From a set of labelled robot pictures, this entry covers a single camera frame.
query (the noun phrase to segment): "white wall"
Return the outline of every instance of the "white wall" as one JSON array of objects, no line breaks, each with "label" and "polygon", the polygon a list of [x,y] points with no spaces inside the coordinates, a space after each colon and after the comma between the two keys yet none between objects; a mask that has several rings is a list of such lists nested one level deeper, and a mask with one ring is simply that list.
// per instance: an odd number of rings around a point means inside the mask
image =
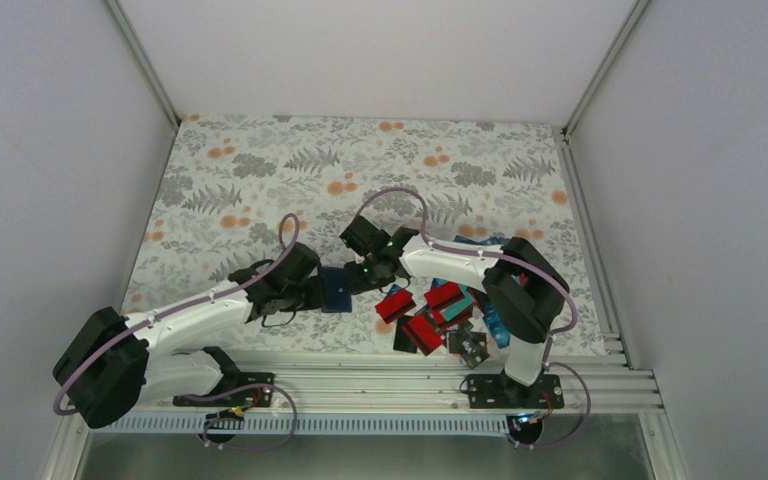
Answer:
[{"label": "white wall", "polygon": [[566,123],[633,0],[122,0],[183,113]]},{"label": "white wall", "polygon": [[100,1],[0,2],[0,479],[38,475],[51,369],[122,300],[171,140]]},{"label": "white wall", "polygon": [[580,130],[621,314],[693,478],[768,478],[768,2],[655,1]]}]

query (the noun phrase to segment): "ribbed metal strip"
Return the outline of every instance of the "ribbed metal strip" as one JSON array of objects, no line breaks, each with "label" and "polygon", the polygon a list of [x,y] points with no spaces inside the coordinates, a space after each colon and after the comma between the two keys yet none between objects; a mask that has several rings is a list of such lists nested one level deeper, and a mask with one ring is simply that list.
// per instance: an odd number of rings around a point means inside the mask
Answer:
[{"label": "ribbed metal strip", "polygon": [[[251,412],[242,421],[227,420],[211,433],[280,435],[290,414]],[[132,412],[98,433],[201,433],[205,413]],[[471,435],[498,437],[507,432],[504,415],[299,414],[297,435]]]}]

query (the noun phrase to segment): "floral tablecloth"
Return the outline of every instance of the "floral tablecloth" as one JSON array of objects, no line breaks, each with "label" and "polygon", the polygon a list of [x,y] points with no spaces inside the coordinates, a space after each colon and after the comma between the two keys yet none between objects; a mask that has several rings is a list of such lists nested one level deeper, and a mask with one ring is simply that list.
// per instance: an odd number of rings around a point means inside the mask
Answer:
[{"label": "floral tablecloth", "polygon": [[[547,125],[336,117],[190,115],[184,118],[123,306],[148,310],[210,288],[279,253],[278,222],[301,219],[299,241],[322,264],[353,254],[338,235],[382,188],[419,191],[431,235],[531,240],[567,280],[581,322],[555,355],[604,355],[569,197]],[[390,232],[417,222],[418,203],[390,194],[364,213]],[[292,231],[292,222],[286,228]],[[411,285],[415,298],[429,282]],[[350,314],[300,312],[285,327],[250,323],[205,339],[250,350],[393,353],[395,323],[374,310],[383,295],[353,297]],[[569,321],[569,310],[555,325]],[[481,325],[481,320],[473,321]]]}]

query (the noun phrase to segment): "gray floor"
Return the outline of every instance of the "gray floor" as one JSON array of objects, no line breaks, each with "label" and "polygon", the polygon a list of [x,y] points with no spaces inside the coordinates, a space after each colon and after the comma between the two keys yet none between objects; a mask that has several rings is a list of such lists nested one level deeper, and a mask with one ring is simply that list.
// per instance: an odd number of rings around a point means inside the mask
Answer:
[{"label": "gray floor", "polygon": [[[563,436],[577,421],[550,418],[543,440]],[[194,435],[96,434],[82,463],[78,478],[85,480],[652,478],[636,415],[595,416],[574,442],[545,452],[482,437],[299,436],[252,454],[205,449]]]}]

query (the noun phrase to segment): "black mounting plate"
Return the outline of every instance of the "black mounting plate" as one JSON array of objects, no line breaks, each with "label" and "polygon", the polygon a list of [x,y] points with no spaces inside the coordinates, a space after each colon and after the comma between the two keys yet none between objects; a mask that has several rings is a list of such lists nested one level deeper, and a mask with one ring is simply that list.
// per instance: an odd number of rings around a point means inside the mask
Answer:
[{"label": "black mounting plate", "polygon": [[[234,381],[234,385],[223,386],[223,391],[229,391],[234,388],[251,385],[253,383],[268,383],[273,385],[275,382],[275,374],[264,372],[240,372]],[[183,396],[174,397],[172,399],[172,405],[176,407],[237,407],[244,405],[247,400],[253,400],[256,390],[246,390],[244,392],[236,393],[229,397],[225,397],[219,400],[213,400],[211,402],[199,402],[197,400],[191,400]],[[261,392],[260,400],[253,407],[269,407],[272,405],[272,394]]]},{"label": "black mounting plate", "polygon": [[564,394],[561,390],[561,379],[557,375],[544,374],[537,383],[528,387],[530,394],[520,402],[515,402],[507,394],[502,386],[502,376],[494,374],[467,375],[464,393],[469,396],[469,408],[476,410],[511,410],[511,409],[546,409],[546,397],[540,392],[545,392],[552,402],[552,408],[564,407]]}]

